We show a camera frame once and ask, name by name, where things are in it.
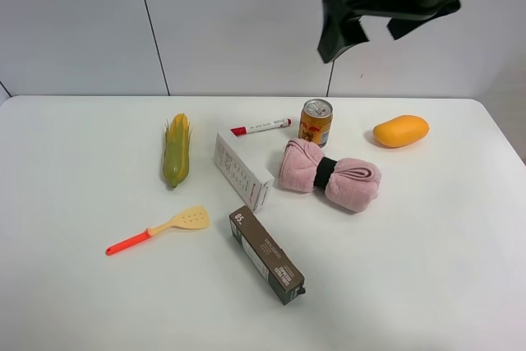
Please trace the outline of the white carton box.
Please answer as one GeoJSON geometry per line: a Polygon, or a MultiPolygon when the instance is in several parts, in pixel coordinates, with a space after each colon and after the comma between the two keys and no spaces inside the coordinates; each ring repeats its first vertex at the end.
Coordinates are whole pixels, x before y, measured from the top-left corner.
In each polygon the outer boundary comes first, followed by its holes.
{"type": "Polygon", "coordinates": [[[275,178],[238,144],[231,131],[217,132],[214,162],[252,212],[265,206],[275,178]]]}

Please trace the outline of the gold drink can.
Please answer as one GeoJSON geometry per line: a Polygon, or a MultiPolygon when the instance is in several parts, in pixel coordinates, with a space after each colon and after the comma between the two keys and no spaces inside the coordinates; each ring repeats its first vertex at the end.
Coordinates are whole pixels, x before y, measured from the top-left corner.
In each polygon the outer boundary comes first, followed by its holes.
{"type": "Polygon", "coordinates": [[[298,137],[324,147],[333,120],[332,105],[324,99],[309,99],[302,108],[298,137]]]}

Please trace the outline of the yellow mango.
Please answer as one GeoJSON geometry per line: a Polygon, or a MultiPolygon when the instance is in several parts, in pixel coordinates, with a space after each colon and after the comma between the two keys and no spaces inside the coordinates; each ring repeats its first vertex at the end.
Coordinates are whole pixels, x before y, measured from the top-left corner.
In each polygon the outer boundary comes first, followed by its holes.
{"type": "Polygon", "coordinates": [[[380,144],[390,148],[399,148],[420,141],[428,132],[429,125],[423,118],[401,115],[376,125],[372,134],[380,144]]]}

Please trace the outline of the black band on towel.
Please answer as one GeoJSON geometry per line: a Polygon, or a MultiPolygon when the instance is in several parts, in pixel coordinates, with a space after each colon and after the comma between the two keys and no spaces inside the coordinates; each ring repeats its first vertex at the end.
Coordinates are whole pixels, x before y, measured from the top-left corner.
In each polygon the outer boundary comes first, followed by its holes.
{"type": "Polygon", "coordinates": [[[336,160],[324,156],[317,165],[313,186],[325,190],[336,164],[336,160]]]}

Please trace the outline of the pink rolled towel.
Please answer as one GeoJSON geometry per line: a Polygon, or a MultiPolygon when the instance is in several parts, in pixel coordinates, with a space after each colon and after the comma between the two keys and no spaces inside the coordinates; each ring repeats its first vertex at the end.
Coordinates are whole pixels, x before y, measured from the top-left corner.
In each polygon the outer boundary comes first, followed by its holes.
{"type": "MultiPolygon", "coordinates": [[[[290,140],[279,169],[279,185],[287,190],[311,193],[316,168],[325,156],[315,143],[290,140]]],[[[372,163],[354,158],[336,160],[337,164],[324,192],[332,203],[352,212],[363,212],[377,198],[381,171],[372,163]]]]}

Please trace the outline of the red white marker pen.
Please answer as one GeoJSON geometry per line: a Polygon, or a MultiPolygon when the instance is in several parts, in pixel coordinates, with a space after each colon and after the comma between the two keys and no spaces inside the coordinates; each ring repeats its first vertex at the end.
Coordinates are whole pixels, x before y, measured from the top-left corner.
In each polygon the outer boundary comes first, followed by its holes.
{"type": "Polygon", "coordinates": [[[256,132],[263,132],[267,130],[289,127],[292,124],[290,118],[282,118],[271,122],[263,122],[252,126],[235,127],[231,129],[232,134],[235,136],[243,136],[246,134],[252,134],[256,132]]]}

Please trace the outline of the corn cob with husk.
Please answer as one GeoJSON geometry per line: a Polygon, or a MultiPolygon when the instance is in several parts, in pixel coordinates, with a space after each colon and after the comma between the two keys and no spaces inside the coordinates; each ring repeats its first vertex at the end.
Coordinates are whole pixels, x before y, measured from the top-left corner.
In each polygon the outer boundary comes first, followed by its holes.
{"type": "Polygon", "coordinates": [[[162,172],[169,187],[176,188],[190,170],[190,122],[185,113],[177,114],[166,125],[162,172]]]}

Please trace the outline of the brown carton box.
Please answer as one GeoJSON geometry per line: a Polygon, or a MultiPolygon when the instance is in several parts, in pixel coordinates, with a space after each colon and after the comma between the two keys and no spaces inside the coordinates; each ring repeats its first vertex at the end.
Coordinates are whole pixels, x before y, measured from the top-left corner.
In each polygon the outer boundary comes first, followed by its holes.
{"type": "Polygon", "coordinates": [[[284,306],[306,293],[303,274],[247,206],[231,213],[229,223],[233,237],[284,306]]]}

